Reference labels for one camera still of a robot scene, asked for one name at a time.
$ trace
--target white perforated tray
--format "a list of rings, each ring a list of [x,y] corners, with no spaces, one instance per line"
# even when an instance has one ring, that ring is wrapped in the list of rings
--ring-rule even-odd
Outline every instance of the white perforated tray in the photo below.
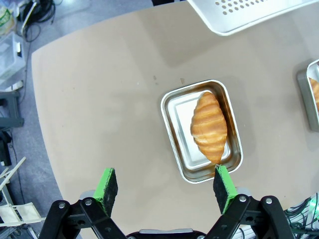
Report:
[[[210,30],[228,36],[319,0],[188,0]]]

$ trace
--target tray rim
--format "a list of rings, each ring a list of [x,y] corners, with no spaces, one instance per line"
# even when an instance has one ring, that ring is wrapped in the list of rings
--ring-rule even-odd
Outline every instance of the tray rim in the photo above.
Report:
[[[307,113],[307,117],[308,117],[308,122],[309,122],[309,125],[310,125],[310,129],[312,131],[315,131],[315,132],[319,132],[319,112],[318,112],[318,109],[317,109],[317,105],[316,105],[316,100],[315,100],[315,96],[314,96],[314,92],[313,92],[313,89],[311,87],[311,83],[310,83],[310,80],[309,80],[309,77],[308,77],[308,70],[309,68],[314,65],[314,64],[317,64],[319,63],[319,59],[318,60],[315,60],[313,62],[311,62],[308,67],[304,70],[301,70],[297,73],[297,80],[298,80],[298,84],[299,84],[299,87],[301,89],[301,94],[302,94],[302,97],[303,97],[303,101],[304,101],[304,104],[305,104],[305,109],[306,109],[306,113]],[[307,87],[309,89],[308,93],[307,92],[304,92],[302,90],[302,82],[301,81],[306,81],[307,83]],[[305,101],[305,97],[307,97],[307,95],[309,95],[309,92],[310,92],[310,97],[312,99],[312,104],[311,106],[307,106],[306,104],[306,101]],[[313,122],[311,120],[311,117],[313,115],[313,113],[316,114],[316,121]]]
[[[232,108],[232,105],[231,105],[231,102],[230,102],[230,99],[229,99],[229,95],[228,95],[227,89],[226,89],[226,87],[225,87],[225,85],[223,83],[221,83],[220,81],[217,81],[217,80],[209,79],[209,80],[196,82],[194,84],[190,84],[190,85],[187,85],[187,86],[184,86],[184,87],[177,88],[177,89],[174,89],[172,91],[169,91],[169,92],[167,92],[166,94],[163,95],[163,97],[162,97],[162,99],[160,101],[160,111],[161,111],[161,114],[162,114],[162,117],[163,117],[163,120],[164,120],[164,123],[165,123],[165,127],[166,127],[166,130],[167,130],[167,133],[168,133],[170,144],[171,144],[173,152],[174,152],[174,156],[175,156],[175,159],[176,159],[176,162],[177,162],[177,165],[178,165],[179,172],[180,172],[182,178],[186,182],[191,183],[191,184],[203,183],[203,182],[206,182],[206,181],[214,179],[214,177],[207,178],[207,179],[204,179],[204,180],[200,180],[200,181],[197,181],[197,182],[192,182],[192,181],[189,181],[184,176],[183,170],[181,168],[181,164],[180,164],[180,162],[178,160],[180,157],[179,157],[179,154],[178,154],[178,151],[177,151],[176,144],[174,142],[174,138],[173,138],[173,135],[172,135],[172,130],[171,130],[171,127],[170,127],[170,125],[168,123],[168,118],[167,118],[166,113],[165,113],[165,103],[166,103],[166,100],[169,97],[169,95],[171,95],[171,94],[173,94],[175,92],[178,92],[180,90],[185,90],[187,88],[194,87],[196,85],[209,83],[209,82],[217,83],[223,88],[223,90],[225,92],[225,95],[226,95],[226,99],[227,99],[229,107],[230,107],[230,112],[231,112],[231,115],[232,115],[232,118],[233,118],[233,121],[234,121],[235,131],[236,131],[236,135],[237,135],[237,139],[238,139],[239,151],[240,151],[240,155],[241,155],[240,161],[239,161],[239,164],[237,165],[237,167],[235,167],[234,169],[232,169],[232,170],[230,170],[228,172],[232,173],[232,172],[236,171],[241,166],[241,164],[243,162],[243,158],[244,158],[243,149],[242,149],[242,145],[241,145],[241,141],[240,141],[240,136],[239,136],[239,132],[238,132],[238,127],[237,127],[237,122],[236,122],[236,119],[235,119],[234,111],[233,111],[233,108]]]

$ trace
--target plastic bin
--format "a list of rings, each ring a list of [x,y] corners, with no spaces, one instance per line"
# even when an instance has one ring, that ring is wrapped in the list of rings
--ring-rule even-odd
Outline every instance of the plastic bin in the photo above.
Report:
[[[228,36],[319,0],[188,0],[209,29]]]
[[[24,66],[23,39],[11,32],[0,41],[0,84]]]

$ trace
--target metal tray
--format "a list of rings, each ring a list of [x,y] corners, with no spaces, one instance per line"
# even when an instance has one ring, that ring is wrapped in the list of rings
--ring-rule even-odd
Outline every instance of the metal tray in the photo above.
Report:
[[[310,63],[306,70],[297,73],[297,81],[304,99],[310,129],[319,132],[318,109],[309,77],[319,81],[319,60]]]
[[[190,132],[197,100],[204,92],[212,92],[216,96],[227,123],[228,135],[222,165],[225,165],[229,172],[233,172],[243,160],[233,109],[222,83],[207,80],[168,92],[161,100],[161,112],[178,168],[189,183],[205,182],[213,179],[215,175],[215,165],[199,151]]]
[[[318,0],[187,0],[208,28],[228,36]]]

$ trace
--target croissant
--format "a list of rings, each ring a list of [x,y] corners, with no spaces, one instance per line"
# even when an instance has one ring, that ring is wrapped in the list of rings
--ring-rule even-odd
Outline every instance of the croissant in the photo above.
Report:
[[[212,93],[205,92],[197,101],[190,131],[199,150],[212,163],[219,164],[224,153],[227,125]]]
[[[311,79],[311,78],[309,79],[311,83],[311,88],[313,89],[317,109],[319,111],[319,83],[318,81],[315,81],[314,79]]]

